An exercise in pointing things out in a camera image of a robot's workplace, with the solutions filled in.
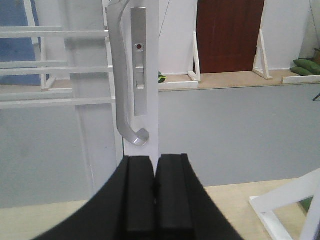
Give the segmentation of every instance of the green cushion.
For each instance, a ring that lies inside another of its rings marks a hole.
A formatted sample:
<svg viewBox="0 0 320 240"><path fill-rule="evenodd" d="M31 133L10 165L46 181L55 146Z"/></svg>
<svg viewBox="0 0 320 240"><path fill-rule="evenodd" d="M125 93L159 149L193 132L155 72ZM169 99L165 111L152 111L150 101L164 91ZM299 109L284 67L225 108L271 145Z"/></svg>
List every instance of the green cushion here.
<svg viewBox="0 0 320 240"><path fill-rule="evenodd" d="M309 72L307 69L304 69L302 67L292 67L290 68L291 72L295 74L299 74L300 76L312 76L314 75L312 72Z"/></svg>
<svg viewBox="0 0 320 240"><path fill-rule="evenodd" d="M298 67L304 68L314 75L320 75L320 65L316 64L314 61L298 59L293 61Z"/></svg>

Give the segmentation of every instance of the white wooden frame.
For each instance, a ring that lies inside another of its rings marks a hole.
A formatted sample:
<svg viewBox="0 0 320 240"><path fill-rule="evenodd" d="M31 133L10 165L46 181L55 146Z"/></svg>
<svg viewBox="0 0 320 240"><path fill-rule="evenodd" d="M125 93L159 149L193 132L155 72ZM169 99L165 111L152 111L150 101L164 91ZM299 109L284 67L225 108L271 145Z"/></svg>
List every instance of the white wooden frame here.
<svg viewBox="0 0 320 240"><path fill-rule="evenodd" d="M197 40L196 31L193 32L193 59L194 59L194 65L195 65L195 72L188 71L188 75L193 81L201 82L201 70L200 70L198 40Z"/></svg>
<svg viewBox="0 0 320 240"><path fill-rule="evenodd" d="M193 60L195 66L195 72L188 71L189 77L196 82L201 82L201 71L200 71L200 62L199 62L199 51L198 51L198 38L197 38L197 17L198 17L198 0L195 0L194 6L194 23L193 23Z"/></svg>
<svg viewBox="0 0 320 240"><path fill-rule="evenodd" d="M293 240L274 210L313 196L300 240L315 240L320 229L320 168L262 196L250 204L273 240Z"/></svg>
<svg viewBox="0 0 320 240"><path fill-rule="evenodd" d="M253 66L255 66L258 61L258 53L260 53L262 69L253 67L252 71L266 80L273 79L273 77L270 76L270 73L269 73L265 40L264 40L264 34L262 29L259 30L259 36L258 36L258 42L256 46L256 54L255 54Z"/></svg>
<svg viewBox="0 0 320 240"><path fill-rule="evenodd" d="M310 84L320 83L320 75L315 76L284 76L283 84Z"/></svg>

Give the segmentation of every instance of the floor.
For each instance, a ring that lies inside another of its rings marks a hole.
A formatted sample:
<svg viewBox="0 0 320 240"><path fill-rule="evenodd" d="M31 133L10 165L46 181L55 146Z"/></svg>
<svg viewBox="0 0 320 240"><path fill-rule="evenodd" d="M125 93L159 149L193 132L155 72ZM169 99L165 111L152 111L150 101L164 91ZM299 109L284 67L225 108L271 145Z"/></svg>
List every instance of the floor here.
<svg viewBox="0 0 320 240"><path fill-rule="evenodd" d="M292 179L232 184L206 187L206 191L224 216L245 240L271 240L248 199L261 196ZM299 204L292 204L275 211L282 224L294 240L302 232L306 213Z"/></svg>
<svg viewBox="0 0 320 240"><path fill-rule="evenodd" d="M263 86L283 86L283 77L294 77L297 74L289 70L272 70L270 75L273 79L265 80L263 77L252 71L206 73L201 74L201 83L198 88L188 88L184 90L204 90L204 89L228 89L245 87L263 87ZM188 75L168 75L165 83L187 82L191 81ZM161 91L172 91L183 89L170 89Z"/></svg>
<svg viewBox="0 0 320 240"><path fill-rule="evenodd" d="M292 179L206 187L206 191L244 240L271 240L249 204L249 197L263 195ZM53 227L86 201L63 202L0 209L0 240L29 240ZM298 204L277 210L294 240L299 239L306 215Z"/></svg>

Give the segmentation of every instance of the silver door handle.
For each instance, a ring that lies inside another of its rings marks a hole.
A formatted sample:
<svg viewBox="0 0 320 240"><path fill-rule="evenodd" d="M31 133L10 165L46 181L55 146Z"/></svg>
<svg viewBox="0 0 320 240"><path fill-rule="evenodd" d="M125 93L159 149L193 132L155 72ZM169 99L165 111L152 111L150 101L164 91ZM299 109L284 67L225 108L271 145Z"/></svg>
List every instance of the silver door handle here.
<svg viewBox="0 0 320 240"><path fill-rule="evenodd" d="M148 141L149 132L144 128L135 132L128 123L129 73L121 19L129 2L130 0L111 0L106 9L106 17L113 62L117 129L128 142L142 146Z"/></svg>

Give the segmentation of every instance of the wooden door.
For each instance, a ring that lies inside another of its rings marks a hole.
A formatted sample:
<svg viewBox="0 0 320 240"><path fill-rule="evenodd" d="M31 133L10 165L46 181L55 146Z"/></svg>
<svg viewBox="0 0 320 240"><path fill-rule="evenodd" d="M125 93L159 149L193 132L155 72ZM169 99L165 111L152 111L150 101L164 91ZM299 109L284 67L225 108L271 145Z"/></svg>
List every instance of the wooden door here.
<svg viewBox="0 0 320 240"><path fill-rule="evenodd" d="M198 0L201 73L252 71L265 0Z"/></svg>

